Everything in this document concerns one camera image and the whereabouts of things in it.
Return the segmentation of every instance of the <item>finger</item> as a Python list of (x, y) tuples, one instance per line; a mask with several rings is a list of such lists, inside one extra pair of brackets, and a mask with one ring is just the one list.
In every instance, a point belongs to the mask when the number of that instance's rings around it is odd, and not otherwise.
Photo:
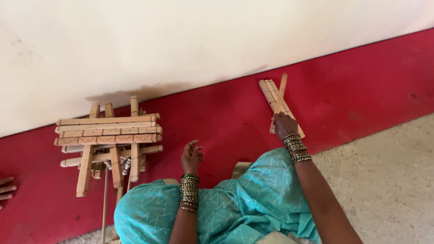
[(202, 147), (202, 146), (198, 146), (198, 148), (199, 148), (199, 151), (204, 149), (204, 147)]
[(187, 143), (187, 145), (185, 145), (185, 147), (184, 147), (184, 151), (189, 151), (190, 148), (192, 148), (198, 142), (199, 142), (199, 140), (194, 140), (194, 141), (191, 141), (191, 142)]
[(280, 118), (280, 114), (275, 113), (275, 114), (273, 115), (273, 119), (274, 119), (274, 120), (279, 119), (279, 118)]
[(13, 194), (0, 195), (0, 200), (11, 199), (12, 197), (13, 197)]
[(7, 177), (7, 178), (5, 178), (3, 180), (0, 180), (0, 185), (6, 184), (8, 182), (11, 182), (11, 181), (13, 181), (13, 179), (14, 179), (13, 177)]
[(7, 186), (7, 187), (1, 187), (0, 188), (0, 193), (8, 192), (8, 191), (14, 191), (14, 190), (16, 190), (16, 186), (14, 186), (14, 185)]
[(191, 157), (193, 158), (193, 160), (197, 159), (197, 157), (199, 156), (199, 148), (195, 147), (193, 149), (193, 152), (191, 153)]

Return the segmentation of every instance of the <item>glittery bangle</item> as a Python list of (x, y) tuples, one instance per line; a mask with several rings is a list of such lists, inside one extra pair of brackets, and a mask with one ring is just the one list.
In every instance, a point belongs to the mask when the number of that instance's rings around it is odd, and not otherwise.
[(179, 206), (179, 208), (182, 208), (182, 209), (185, 209), (185, 210), (189, 210), (189, 211), (191, 211), (193, 213), (197, 212), (197, 210), (194, 210), (194, 209), (191, 209), (191, 208), (185, 208), (185, 207), (182, 207), (182, 206)]

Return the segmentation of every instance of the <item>wooden peg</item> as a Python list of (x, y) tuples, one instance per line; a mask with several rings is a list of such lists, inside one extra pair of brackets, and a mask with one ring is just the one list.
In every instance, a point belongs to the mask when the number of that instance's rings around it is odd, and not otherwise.
[[(99, 117), (100, 107), (99, 104), (92, 105), (90, 109), (90, 118)], [(89, 188), (89, 178), (92, 167), (94, 145), (85, 145), (83, 148), (83, 156), (81, 161), (81, 167), (79, 172), (79, 179), (77, 183), (77, 197), (84, 197), (87, 195), (87, 190)]]

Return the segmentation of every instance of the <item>wooden post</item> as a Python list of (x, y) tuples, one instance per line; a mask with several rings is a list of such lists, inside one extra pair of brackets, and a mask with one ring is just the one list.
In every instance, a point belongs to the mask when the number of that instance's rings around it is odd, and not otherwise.
[[(105, 104), (104, 111), (106, 118), (114, 118), (115, 112), (111, 102)], [(119, 146), (117, 144), (110, 146), (110, 160), (112, 162), (113, 187), (122, 188), (124, 186), (124, 176), (122, 175)]]
[(109, 169), (105, 168), (105, 185), (104, 185), (104, 205), (102, 208), (102, 236), (101, 236), (101, 244), (105, 244), (105, 220), (107, 218), (107, 187), (108, 187), (108, 179), (109, 179)]
[[(131, 97), (131, 117), (137, 117), (138, 114), (138, 101), (136, 96)], [(140, 146), (138, 143), (131, 144), (131, 169), (130, 181), (138, 182), (140, 179)]]
[[(93, 104), (92, 108), (90, 109), (89, 118), (98, 118), (99, 110), (99, 104)], [(91, 175), (93, 148), (94, 145), (85, 145), (83, 148), (79, 180), (77, 183), (77, 197), (84, 197), (87, 195), (87, 189), (89, 188), (89, 177)]]
[(117, 144), (114, 144), (113, 147), (110, 148), (110, 156), (110, 160), (112, 161), (113, 187), (123, 187), (124, 176), (122, 175), (121, 159)]

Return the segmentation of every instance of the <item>wooden rod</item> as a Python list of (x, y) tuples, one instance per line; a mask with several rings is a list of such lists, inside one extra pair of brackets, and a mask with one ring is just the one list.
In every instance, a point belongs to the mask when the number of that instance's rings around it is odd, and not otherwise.
[(108, 187), (109, 171), (105, 168), (105, 183), (104, 183), (104, 206), (102, 209), (102, 236), (101, 244), (105, 244), (105, 220), (107, 218), (107, 187)]

